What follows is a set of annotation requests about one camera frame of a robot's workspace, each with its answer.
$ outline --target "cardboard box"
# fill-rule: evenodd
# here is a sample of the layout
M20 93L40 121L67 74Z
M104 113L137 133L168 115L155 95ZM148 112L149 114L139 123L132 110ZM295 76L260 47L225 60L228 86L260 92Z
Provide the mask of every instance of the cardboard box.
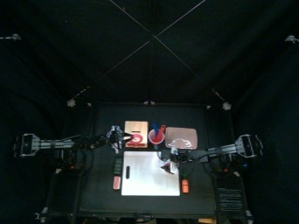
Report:
M127 148L147 148L148 122L125 121L125 133L133 135L133 139L125 143Z

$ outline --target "black tent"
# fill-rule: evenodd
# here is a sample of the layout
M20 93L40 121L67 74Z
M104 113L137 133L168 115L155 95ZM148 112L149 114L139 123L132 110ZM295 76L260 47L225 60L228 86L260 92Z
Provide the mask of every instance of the black tent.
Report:
M3 223L29 223L48 191L40 161L11 158L15 136L87 134L76 129L89 121L81 110L144 102L231 104L235 135L255 133L264 145L244 177L256 223L296 223L299 43L286 38L299 36L298 6L295 0L1 1Z

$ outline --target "red cup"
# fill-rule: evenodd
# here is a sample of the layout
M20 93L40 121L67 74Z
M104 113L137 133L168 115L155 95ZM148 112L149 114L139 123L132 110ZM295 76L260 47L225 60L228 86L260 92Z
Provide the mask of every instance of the red cup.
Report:
M149 142L152 143L152 145L157 145L157 144L160 144L160 143L163 142L163 140L164 140L164 133L163 133L163 137L161 137L161 139L159 139L159 141L155 141L155 130L152 129L152 130L149 131L149 133L148 133L148 140L149 140Z

